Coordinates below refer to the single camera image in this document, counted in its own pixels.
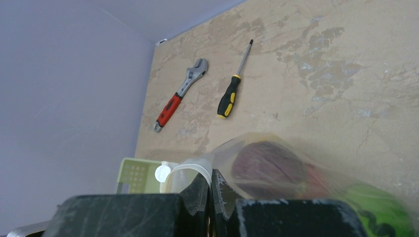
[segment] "adjustable wrench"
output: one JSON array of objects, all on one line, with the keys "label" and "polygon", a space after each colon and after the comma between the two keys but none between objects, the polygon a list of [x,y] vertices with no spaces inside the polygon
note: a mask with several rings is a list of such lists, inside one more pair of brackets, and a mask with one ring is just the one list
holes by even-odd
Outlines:
[{"label": "adjustable wrench", "polygon": [[163,108],[163,111],[160,113],[156,123],[154,124],[155,132],[160,132],[162,130],[170,117],[173,115],[176,108],[179,106],[180,101],[182,100],[186,91],[194,82],[202,78],[207,73],[207,70],[208,62],[205,58],[198,59],[194,67],[186,69],[185,81],[183,82],[180,89],[169,100],[168,104]]}]

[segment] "red wrench handle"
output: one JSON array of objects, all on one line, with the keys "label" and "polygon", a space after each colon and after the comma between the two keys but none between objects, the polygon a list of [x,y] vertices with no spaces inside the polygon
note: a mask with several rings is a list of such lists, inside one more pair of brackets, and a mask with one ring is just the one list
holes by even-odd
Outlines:
[{"label": "red wrench handle", "polygon": [[166,125],[174,111],[179,106],[180,101],[182,101],[182,97],[180,97],[176,92],[157,118],[157,122],[159,123],[160,127],[164,127]]}]

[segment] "screwdriver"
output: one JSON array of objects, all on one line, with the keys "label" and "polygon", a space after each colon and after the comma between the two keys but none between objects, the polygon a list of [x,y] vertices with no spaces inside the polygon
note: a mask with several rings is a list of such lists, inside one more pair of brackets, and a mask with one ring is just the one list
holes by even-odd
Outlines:
[{"label": "screwdriver", "polygon": [[253,40],[250,40],[248,48],[246,49],[245,55],[243,56],[242,63],[240,64],[240,67],[235,75],[232,76],[230,85],[227,87],[227,90],[225,91],[223,97],[221,98],[221,101],[218,105],[217,109],[217,115],[220,118],[225,119],[230,115],[231,109],[234,105],[234,98],[237,94],[237,88],[239,87],[240,81],[242,80],[240,78],[240,71],[242,70],[243,65],[245,64],[246,58],[249,55],[251,45],[253,44]]}]

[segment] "plastic bag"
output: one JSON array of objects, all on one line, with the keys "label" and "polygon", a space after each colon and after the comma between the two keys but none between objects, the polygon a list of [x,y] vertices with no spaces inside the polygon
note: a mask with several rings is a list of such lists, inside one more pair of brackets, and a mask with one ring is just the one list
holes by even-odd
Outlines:
[{"label": "plastic bag", "polygon": [[[187,169],[194,170],[184,178]],[[248,133],[173,169],[166,192],[180,192],[199,172],[210,183],[218,169],[240,195],[251,199],[331,198],[348,203],[370,236],[414,236],[407,209],[393,195],[315,164],[274,134]]]}]

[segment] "wrench head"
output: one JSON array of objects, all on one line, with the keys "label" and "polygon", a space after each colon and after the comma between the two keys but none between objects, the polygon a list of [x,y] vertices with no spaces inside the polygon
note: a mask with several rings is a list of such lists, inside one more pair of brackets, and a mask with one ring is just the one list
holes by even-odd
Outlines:
[{"label": "wrench head", "polygon": [[186,78],[190,79],[190,83],[194,83],[196,80],[202,78],[208,70],[208,61],[205,58],[199,58],[194,67],[186,70]]},{"label": "wrench head", "polygon": [[186,80],[183,82],[177,94],[183,97],[189,87],[207,74],[208,61],[205,58],[200,58],[196,61],[194,67],[186,69]]}]

